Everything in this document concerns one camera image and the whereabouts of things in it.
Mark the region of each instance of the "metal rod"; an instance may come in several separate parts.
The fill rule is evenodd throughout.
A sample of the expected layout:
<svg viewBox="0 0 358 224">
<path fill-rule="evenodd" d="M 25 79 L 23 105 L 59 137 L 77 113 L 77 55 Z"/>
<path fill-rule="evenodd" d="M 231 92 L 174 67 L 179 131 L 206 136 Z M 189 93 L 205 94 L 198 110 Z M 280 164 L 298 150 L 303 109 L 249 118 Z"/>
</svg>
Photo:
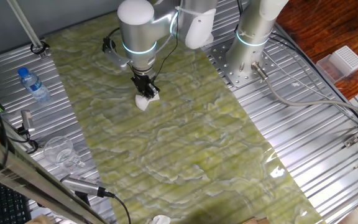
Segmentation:
<svg viewBox="0 0 358 224">
<path fill-rule="evenodd" d="M 4 147 L 0 145 L 0 161 Z M 0 183 L 51 208 L 77 223 L 106 224 L 87 204 L 54 179 L 43 167 L 19 148 L 9 151 L 6 167 L 0 170 Z"/>
<path fill-rule="evenodd" d="M 34 44 L 34 46 L 37 49 L 41 49 L 43 47 L 41 44 L 41 41 L 37 37 L 37 34 L 35 34 L 34 30 L 32 29 L 29 21 L 25 17 L 25 15 L 24 15 L 22 9 L 20 8 L 19 4 L 17 3 L 17 1 L 16 0 L 6 0 L 6 1 L 12 8 L 12 10 L 13 10 L 14 14 L 16 15 L 17 19 L 19 20 L 20 24 L 22 24 L 23 29 L 29 36 L 31 42 Z"/>
</svg>

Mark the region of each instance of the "white cloth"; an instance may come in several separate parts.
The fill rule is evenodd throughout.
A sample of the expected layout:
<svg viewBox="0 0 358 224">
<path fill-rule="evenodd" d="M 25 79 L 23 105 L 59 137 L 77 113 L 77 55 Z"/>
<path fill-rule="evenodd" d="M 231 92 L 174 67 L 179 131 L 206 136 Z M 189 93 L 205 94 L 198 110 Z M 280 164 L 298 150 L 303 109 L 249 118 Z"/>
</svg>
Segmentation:
<svg viewBox="0 0 358 224">
<path fill-rule="evenodd" d="M 170 222 L 170 217 L 166 217 L 165 215 L 157 215 L 149 222 L 149 224 L 169 224 Z"/>
</svg>

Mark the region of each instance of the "wooden surface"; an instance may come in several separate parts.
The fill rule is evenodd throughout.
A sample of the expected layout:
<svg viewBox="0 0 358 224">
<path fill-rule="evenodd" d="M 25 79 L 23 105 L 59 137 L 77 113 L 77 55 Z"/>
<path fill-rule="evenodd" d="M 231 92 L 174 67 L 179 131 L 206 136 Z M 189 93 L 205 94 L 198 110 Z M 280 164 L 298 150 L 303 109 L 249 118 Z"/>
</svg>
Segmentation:
<svg viewBox="0 0 358 224">
<path fill-rule="evenodd" d="M 358 0 L 290 0 L 278 23 L 314 63 L 344 45 L 358 55 Z M 358 94 L 358 72 L 336 83 L 347 99 Z"/>
</svg>

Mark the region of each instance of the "clear plastic cup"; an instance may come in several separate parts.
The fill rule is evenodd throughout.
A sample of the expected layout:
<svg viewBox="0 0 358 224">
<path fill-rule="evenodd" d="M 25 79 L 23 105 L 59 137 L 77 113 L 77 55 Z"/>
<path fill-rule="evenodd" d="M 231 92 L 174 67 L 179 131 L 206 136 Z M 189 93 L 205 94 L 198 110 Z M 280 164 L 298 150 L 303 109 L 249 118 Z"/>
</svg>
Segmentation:
<svg viewBox="0 0 358 224">
<path fill-rule="evenodd" d="M 49 162 L 58 165 L 69 173 L 83 168 L 85 163 L 75 152 L 73 143 L 66 137 L 54 137 L 44 147 L 44 156 Z"/>
</svg>

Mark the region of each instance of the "white object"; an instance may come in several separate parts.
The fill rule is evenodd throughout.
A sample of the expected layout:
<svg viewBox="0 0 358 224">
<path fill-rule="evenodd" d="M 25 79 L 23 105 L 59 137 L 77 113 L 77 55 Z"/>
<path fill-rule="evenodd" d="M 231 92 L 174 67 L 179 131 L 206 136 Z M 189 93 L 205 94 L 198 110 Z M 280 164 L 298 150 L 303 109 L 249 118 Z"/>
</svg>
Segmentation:
<svg viewBox="0 0 358 224">
<path fill-rule="evenodd" d="M 358 70 L 358 56 L 348 46 L 335 51 L 328 60 L 346 77 Z"/>
<path fill-rule="evenodd" d="M 149 222 L 149 224 L 169 224 L 170 222 L 170 217 L 166 217 L 165 215 L 157 215 Z"/>
<path fill-rule="evenodd" d="M 261 0 L 259 14 L 267 21 L 272 21 L 281 12 L 289 0 Z"/>
<path fill-rule="evenodd" d="M 147 0 L 125 0 L 117 11 L 118 18 L 129 25 L 142 25 L 154 18 L 154 8 Z"/>
<path fill-rule="evenodd" d="M 188 48 L 197 49 L 205 45 L 211 35 L 215 12 L 216 9 L 211 9 L 193 19 L 185 39 Z"/>
<path fill-rule="evenodd" d="M 150 102 L 157 101 L 157 100 L 160 100 L 160 95 L 158 93 L 151 99 L 147 99 L 146 97 L 140 95 L 135 96 L 136 106 L 142 111 L 146 110 Z"/>
</svg>

